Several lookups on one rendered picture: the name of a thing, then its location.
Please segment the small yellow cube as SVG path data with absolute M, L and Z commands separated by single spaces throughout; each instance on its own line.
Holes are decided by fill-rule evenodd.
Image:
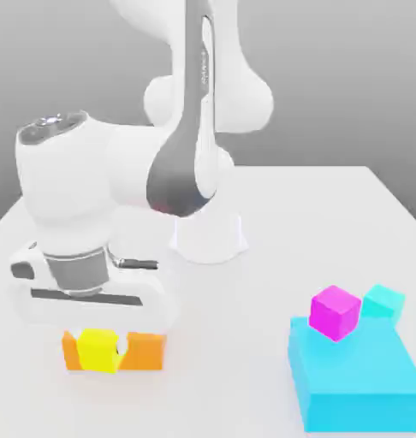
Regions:
M 117 351 L 117 342 L 118 335 L 114 330 L 84 329 L 77 340 L 81 368 L 115 374 L 122 360 Z

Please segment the small magenta cube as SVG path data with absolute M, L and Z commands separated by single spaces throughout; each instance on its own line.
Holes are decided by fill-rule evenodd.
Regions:
M 338 342 L 356 328 L 361 305 L 358 297 L 338 286 L 329 286 L 312 298 L 309 325 Z

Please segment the large cyan box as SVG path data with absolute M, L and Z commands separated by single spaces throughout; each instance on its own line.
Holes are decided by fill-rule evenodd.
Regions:
M 306 432 L 416 432 L 416 366 L 390 320 L 334 342 L 294 317 L 288 361 Z

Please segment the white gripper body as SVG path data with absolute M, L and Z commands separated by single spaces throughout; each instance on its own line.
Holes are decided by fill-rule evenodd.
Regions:
M 178 314 L 161 282 L 145 274 L 118 275 L 88 296 L 19 282 L 15 309 L 29 323 L 135 333 L 166 333 Z

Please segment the small teal cube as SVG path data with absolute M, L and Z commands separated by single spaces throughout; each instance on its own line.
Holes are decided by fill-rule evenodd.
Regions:
M 406 301 L 406 295 L 377 284 L 363 297 L 360 315 L 362 317 L 388 318 L 396 325 Z

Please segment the large orange box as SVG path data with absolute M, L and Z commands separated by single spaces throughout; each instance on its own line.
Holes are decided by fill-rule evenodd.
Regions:
M 66 368 L 83 370 L 80 365 L 77 340 L 65 331 L 62 337 L 62 351 Z M 122 357 L 118 370 L 161 370 L 166 336 L 162 334 L 128 333 L 128 350 Z

